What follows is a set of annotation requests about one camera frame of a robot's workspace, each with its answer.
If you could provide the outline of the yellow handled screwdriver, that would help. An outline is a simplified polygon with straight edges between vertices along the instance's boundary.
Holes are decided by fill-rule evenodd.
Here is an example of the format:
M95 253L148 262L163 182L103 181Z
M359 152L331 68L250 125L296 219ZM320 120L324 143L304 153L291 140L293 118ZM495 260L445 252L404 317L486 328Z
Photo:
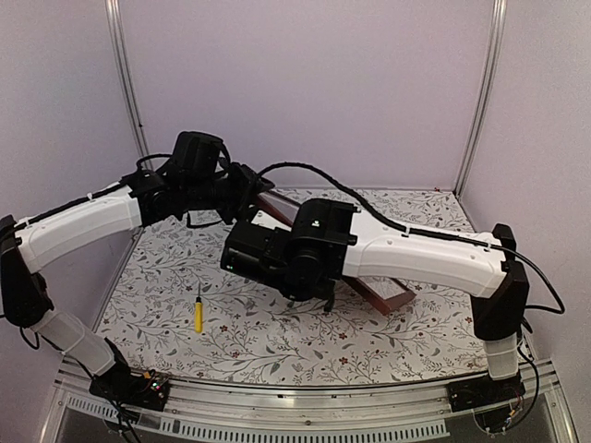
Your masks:
M203 303L201 299L201 286L198 286L197 296L194 304L194 330L201 334L203 331Z

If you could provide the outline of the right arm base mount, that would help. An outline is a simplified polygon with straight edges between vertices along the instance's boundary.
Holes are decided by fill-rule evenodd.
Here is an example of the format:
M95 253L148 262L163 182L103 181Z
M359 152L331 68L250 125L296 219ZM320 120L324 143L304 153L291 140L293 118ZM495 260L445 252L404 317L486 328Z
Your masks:
M520 373L501 380L494 380L486 374L451 382L446 386L446 392L452 411L460 412L517 400L525 395L525 385Z

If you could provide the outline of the red-brown wooden picture frame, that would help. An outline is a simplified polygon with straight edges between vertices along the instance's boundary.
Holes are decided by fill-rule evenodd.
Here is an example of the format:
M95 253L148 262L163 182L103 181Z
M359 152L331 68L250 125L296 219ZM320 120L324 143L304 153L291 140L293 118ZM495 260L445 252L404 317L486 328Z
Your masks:
M255 205L276 221L290 229L296 218L300 204L277 191L265 191L255 197ZM401 308L416 298L416 293L405 284L395 278L389 278L382 282L385 290L380 293L377 289L380 281L370 284L370 278L343 277L354 292L358 293L378 312L388 316L394 310Z

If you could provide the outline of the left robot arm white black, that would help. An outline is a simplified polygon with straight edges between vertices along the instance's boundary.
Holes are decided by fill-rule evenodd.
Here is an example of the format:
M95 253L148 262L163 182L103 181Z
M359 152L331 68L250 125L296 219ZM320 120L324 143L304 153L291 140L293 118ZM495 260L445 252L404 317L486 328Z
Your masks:
M162 161L156 169L146 163ZM244 163L231 160L223 140L183 131L172 153L147 155L135 170L105 189L37 216L1 220L1 300L4 318L30 329L77 359L119 401L137 393L137 380L113 344L78 318L54 308L42 269L59 258L115 233L146 228L198 210L236 220L260 193L273 189Z

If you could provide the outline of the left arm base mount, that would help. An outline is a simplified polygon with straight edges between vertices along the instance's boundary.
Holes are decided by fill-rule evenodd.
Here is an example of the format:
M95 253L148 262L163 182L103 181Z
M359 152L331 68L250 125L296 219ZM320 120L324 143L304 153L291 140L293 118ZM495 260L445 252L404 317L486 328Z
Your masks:
M114 366L92 378L89 392L109 401L162 412L168 401L170 383L167 376L153 369L139 375L126 366Z

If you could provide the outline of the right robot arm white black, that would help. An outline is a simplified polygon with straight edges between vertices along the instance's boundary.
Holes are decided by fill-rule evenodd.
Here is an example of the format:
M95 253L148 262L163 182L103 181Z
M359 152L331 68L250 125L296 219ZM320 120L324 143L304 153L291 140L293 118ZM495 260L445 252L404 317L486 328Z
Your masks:
M330 302L337 281L383 277L433 283L468 293L474 333L488 374L477 394L496 402L518 373L518 331L529 281L513 232L453 233L397 224L354 204L312 198L285 227L264 211L238 221L227 236L222 269L279 291L291 301Z

